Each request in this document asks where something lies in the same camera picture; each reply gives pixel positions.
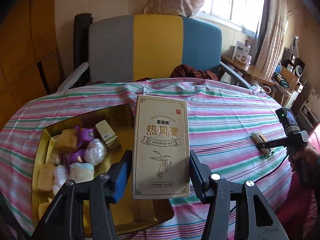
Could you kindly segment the right hand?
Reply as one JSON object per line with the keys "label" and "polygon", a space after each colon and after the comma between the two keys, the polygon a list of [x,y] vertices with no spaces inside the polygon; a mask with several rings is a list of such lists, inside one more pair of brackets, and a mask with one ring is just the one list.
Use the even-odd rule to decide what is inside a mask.
{"label": "right hand", "polygon": [[289,156],[289,162],[292,172],[296,171],[297,161],[301,158],[305,158],[309,166],[309,170],[313,171],[319,159],[319,153],[310,144],[303,148],[300,148],[294,155]]}

